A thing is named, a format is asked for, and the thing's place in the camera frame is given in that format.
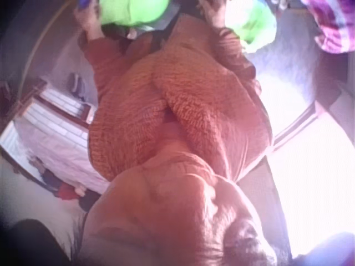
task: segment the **red object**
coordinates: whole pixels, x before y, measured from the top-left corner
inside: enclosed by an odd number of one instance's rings
[[[62,183],[55,196],[67,201],[79,198],[79,195],[75,192],[75,188],[67,183]]]

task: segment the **hand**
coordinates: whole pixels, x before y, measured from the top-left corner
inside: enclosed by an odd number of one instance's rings
[[[229,0],[199,0],[208,24],[219,30],[226,27],[226,8]]]
[[[101,7],[97,0],[91,0],[84,9],[76,8],[74,16],[88,36],[101,35]]]

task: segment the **pink plaid fabric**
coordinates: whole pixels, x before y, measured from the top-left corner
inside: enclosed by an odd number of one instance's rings
[[[301,0],[313,14],[322,34],[315,41],[326,52],[355,50],[354,0]]]

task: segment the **knit texture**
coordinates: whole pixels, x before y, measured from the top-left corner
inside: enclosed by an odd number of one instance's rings
[[[89,128],[93,167],[111,181],[154,156],[170,108],[193,152],[216,174],[237,181],[272,143],[255,67],[239,38],[182,15],[153,54],[151,40],[143,35],[125,54],[107,38],[86,47],[99,98]]]

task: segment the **green balloon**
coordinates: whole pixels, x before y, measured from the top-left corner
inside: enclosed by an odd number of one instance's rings
[[[100,0],[102,25],[135,26],[157,20],[168,7],[169,0]]]

